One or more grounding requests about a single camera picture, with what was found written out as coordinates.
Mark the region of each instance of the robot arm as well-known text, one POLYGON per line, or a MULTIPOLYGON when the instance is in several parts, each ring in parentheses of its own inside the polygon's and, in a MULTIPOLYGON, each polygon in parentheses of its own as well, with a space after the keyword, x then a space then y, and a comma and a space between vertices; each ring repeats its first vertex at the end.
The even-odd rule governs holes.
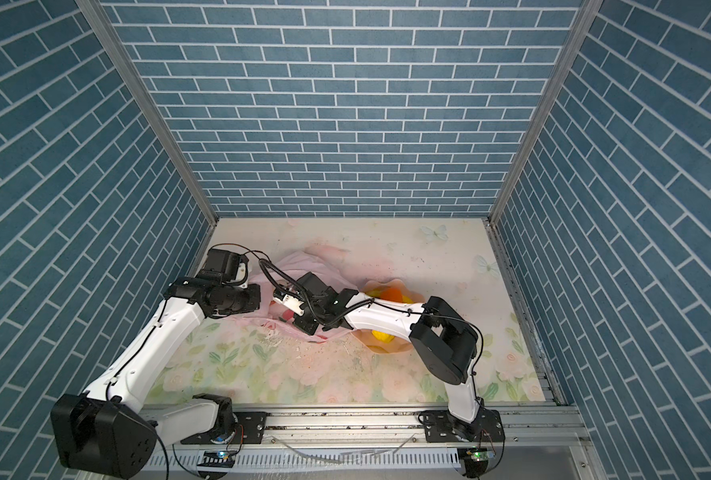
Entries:
MULTIPOLYGON (((390 333, 411 341, 427 369, 446 384, 449 412, 461 422, 461 436, 475 437, 479 401, 472 361, 478 335, 444 300, 425 303, 380 300, 355 290, 335 292, 314 274, 276 285, 274 300, 295 312, 293 324, 310 335, 320 328, 344 326, 390 333), (438 335, 433 329, 441 329, 438 335)), ((81 395, 63 395, 52 409, 61 463, 121 478, 139 472, 158 440, 162 445, 208 432, 215 443, 235 434, 229 398, 199 395, 190 402, 143 417, 140 410, 155 379, 181 342, 209 316, 251 312, 260 304, 256 284, 246 284, 246 256, 212 249, 194 277, 170 285, 151 320, 108 370, 81 395)))

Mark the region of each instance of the floral tablecloth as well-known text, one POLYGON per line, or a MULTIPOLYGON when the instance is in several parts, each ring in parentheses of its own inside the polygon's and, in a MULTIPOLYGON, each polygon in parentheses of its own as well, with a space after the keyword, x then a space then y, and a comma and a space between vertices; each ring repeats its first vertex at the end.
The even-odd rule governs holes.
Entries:
MULTIPOLYGON (((272 257, 292 249, 305 250, 322 256, 345 276, 357 271, 361 277, 349 279, 356 285, 363 285, 367 279, 399 277, 413 290, 441 296, 484 333, 484 352, 476 367, 478 394, 487 402, 544 400, 480 222, 444 220, 441 228, 426 226, 422 219, 390 219, 384 221, 392 225, 380 228, 380 220, 354 226, 352 223, 359 219, 347 220, 350 227, 315 222, 302 225, 303 234, 285 219, 282 224, 280 219, 231 219, 231 234, 224 236, 220 227, 226 220, 221 220, 213 244, 246 242, 252 248, 264 248, 272 257), (270 226, 236 225, 246 220, 270 222, 270 226), (277 229, 277 235, 286 240, 286 249, 236 235, 258 228, 271 238, 277 229), (327 239, 325 232, 332 238, 327 239), (371 271, 363 262, 349 267, 349 257, 355 262, 380 256, 390 258, 387 270, 385 261, 371 271)), ((229 317, 207 319, 188 336, 156 380, 147 403, 185 402, 202 392, 230 396, 235 403, 415 403, 447 399, 443 383, 427 372, 415 351, 373 353, 353 335, 323 343, 301 342, 268 326, 235 322, 229 317)))

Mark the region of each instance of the brick wall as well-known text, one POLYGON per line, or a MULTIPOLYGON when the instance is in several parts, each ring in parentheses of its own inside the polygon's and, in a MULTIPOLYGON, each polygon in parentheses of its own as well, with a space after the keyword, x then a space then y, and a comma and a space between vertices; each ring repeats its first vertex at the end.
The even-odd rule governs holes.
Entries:
POLYGON ((0 478, 64 474, 54 400, 134 338, 205 230, 73 1, 0 2, 0 478))
POLYGON ((227 3, 103 2, 221 216, 485 216, 580 0, 227 3))
POLYGON ((501 224, 611 478, 711 478, 711 0, 606 0, 501 224))

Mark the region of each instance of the aluminum frame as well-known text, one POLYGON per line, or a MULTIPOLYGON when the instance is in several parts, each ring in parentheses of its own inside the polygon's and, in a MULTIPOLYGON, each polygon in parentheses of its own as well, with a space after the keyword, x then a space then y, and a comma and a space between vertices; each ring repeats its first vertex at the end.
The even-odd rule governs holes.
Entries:
POLYGON ((142 111, 142 115, 148 120, 150 128, 152 128, 156 134, 156 138, 169 155, 169 160, 174 167, 177 168, 177 172, 179 172, 182 177, 185 186, 188 187, 188 191, 193 195, 201 212, 207 217, 209 225, 212 227, 216 226, 216 221, 219 217, 214 207, 209 202, 204 189, 201 188, 198 183, 193 170, 188 165, 188 160, 182 153, 169 126, 158 111, 158 107, 150 95, 148 87, 142 82, 142 77, 140 77, 140 73, 134 66, 129 52, 127 52, 123 43, 120 41, 118 33, 113 28, 113 25, 111 25, 108 14, 105 13, 99 0, 76 0, 76 4, 84 14, 89 26, 92 27, 94 34, 97 35, 97 39, 102 44, 113 66, 129 89, 134 101, 137 102, 137 106, 142 111))
POLYGON ((188 276, 196 276, 196 274, 198 274, 201 264, 206 260, 207 250, 211 247, 211 239, 212 236, 214 236, 215 230, 216 225, 209 225, 207 234, 204 235, 204 239, 201 240, 201 245, 198 245, 198 251, 193 258, 193 263, 190 264, 190 268, 188 268, 188 276))
POLYGON ((489 220, 494 225, 497 224, 504 214, 504 207, 507 205, 507 201, 510 200, 511 195, 513 195, 513 190, 518 183, 518 179, 521 177, 521 172, 523 172, 523 168, 526 167, 526 162, 528 162, 529 155, 531 155, 534 149, 534 144, 537 143, 537 138, 542 132, 547 116, 553 109, 558 94, 561 93, 563 82, 565 82, 569 76, 569 71, 574 63, 574 59, 577 58, 577 53, 580 52, 582 42, 585 41, 585 37, 590 31, 591 24, 593 24, 593 20, 595 20, 601 3, 603 3, 603 0, 584 0, 579 12, 577 12, 577 17, 574 19, 571 30, 569 31, 569 36, 566 39, 566 44, 563 45, 561 53, 558 55, 558 59, 553 67, 553 74, 547 81, 540 101, 534 109, 529 127, 526 133, 523 134, 523 139, 515 153, 513 163, 505 174, 500 193, 495 200, 494 206, 491 208, 489 220))
POLYGON ((499 265, 500 274, 502 274, 507 294, 510 296, 515 316, 523 332, 523 339, 526 342, 526 347, 533 361, 534 369, 537 371, 538 376, 544 375, 547 379, 547 383, 553 392, 555 402, 558 405, 566 405, 566 394, 563 393, 561 389, 561 384, 558 382, 556 372, 551 366, 550 358, 540 339, 537 325, 529 312, 526 300, 523 298, 521 287, 518 285, 518 281, 514 275, 513 263, 510 261, 510 257, 504 249, 502 238, 500 237, 497 227, 493 226, 491 222, 485 220, 484 224, 486 232, 489 235, 489 243, 495 252, 495 258, 499 265))
MULTIPOLYGON (((569 447, 572 460, 581 480, 603 480, 603 474, 593 463, 593 447, 582 418, 575 406, 555 406, 547 403, 526 405, 517 403, 497 404, 502 417, 505 448, 533 446, 569 447)), ((267 406, 236 405, 235 410, 262 410, 268 412, 263 442, 259 445, 244 445, 247 456, 267 458, 277 456, 288 446, 303 449, 306 453, 327 449, 337 452, 356 451, 372 455, 374 451, 388 449, 392 453, 418 455, 437 452, 447 455, 456 447, 470 446, 469 442, 427 443, 424 430, 417 415, 424 409, 443 408, 442 404, 423 406, 267 406)), ((216 446, 178 446, 178 457, 195 463, 207 450, 216 446)), ((144 472, 163 471, 163 454, 154 453, 144 472)), ((406 468, 400 462, 384 465, 385 468, 406 468)), ((255 471, 246 465, 241 472, 261 473, 266 466, 255 471)))

